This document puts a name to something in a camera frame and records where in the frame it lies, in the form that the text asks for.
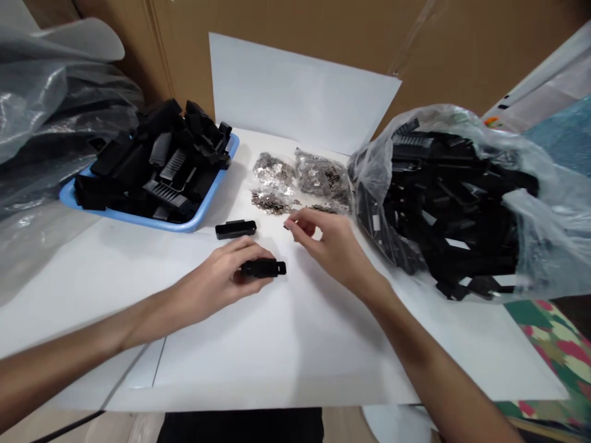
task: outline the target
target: colorful fabric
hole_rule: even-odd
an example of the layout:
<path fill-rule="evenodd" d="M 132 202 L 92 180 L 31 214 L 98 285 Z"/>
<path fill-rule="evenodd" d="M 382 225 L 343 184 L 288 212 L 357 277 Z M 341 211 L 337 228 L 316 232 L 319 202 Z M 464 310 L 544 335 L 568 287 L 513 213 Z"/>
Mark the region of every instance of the colorful fabric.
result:
<path fill-rule="evenodd" d="M 566 401 L 499 402 L 510 417 L 579 425 L 591 421 L 591 343 L 552 303 L 518 301 L 505 306 L 570 394 Z"/>

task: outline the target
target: blue fabric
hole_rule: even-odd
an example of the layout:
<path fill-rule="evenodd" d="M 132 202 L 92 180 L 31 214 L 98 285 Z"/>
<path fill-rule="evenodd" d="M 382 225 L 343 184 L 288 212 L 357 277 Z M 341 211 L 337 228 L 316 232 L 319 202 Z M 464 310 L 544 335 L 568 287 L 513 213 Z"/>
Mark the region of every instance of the blue fabric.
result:
<path fill-rule="evenodd" d="M 522 134 L 559 165 L 591 177 L 591 95 Z"/>

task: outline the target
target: person's lap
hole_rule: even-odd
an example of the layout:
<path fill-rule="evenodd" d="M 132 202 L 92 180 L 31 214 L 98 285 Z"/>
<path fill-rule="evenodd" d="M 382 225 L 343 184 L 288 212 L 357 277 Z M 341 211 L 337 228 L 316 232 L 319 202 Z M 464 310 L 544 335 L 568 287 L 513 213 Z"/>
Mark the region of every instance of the person's lap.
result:
<path fill-rule="evenodd" d="M 158 443 L 321 443 L 322 408 L 167 413 Z"/>

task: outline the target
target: cardboard box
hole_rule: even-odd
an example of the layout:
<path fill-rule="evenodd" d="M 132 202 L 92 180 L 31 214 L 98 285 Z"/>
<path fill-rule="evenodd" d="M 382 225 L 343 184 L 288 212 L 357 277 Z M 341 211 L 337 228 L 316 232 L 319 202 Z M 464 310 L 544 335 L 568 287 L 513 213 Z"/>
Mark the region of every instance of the cardboard box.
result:
<path fill-rule="evenodd" d="M 215 114 L 208 32 L 402 81 L 397 114 L 454 103 L 483 114 L 591 18 L 586 0 L 77 0 L 126 48 L 120 63 L 146 100 L 175 97 Z"/>

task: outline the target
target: white table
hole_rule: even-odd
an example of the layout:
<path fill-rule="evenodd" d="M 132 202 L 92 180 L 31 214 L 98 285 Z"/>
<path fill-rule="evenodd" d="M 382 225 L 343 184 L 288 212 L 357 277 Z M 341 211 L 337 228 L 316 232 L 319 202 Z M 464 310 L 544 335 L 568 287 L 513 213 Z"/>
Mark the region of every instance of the white table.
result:
<path fill-rule="evenodd" d="M 0 308 L 0 357 L 171 285 L 220 245 L 214 226 L 228 220 L 255 219 L 257 241 L 286 261 L 287 276 L 173 334 L 165 346 L 163 340 L 151 344 L 139 359 L 143 348 L 126 351 L 51 403 L 173 411 L 419 402 L 367 309 L 314 267 L 282 228 L 284 217 L 265 215 L 250 202 L 250 170 L 260 152 L 292 158 L 296 146 L 314 149 L 246 130 L 235 129 L 235 134 L 240 147 L 197 233 L 174 234 L 101 218 Z M 392 269 L 357 234 L 411 312 L 492 400 L 568 398 L 503 306 L 448 302 L 430 278 Z"/>

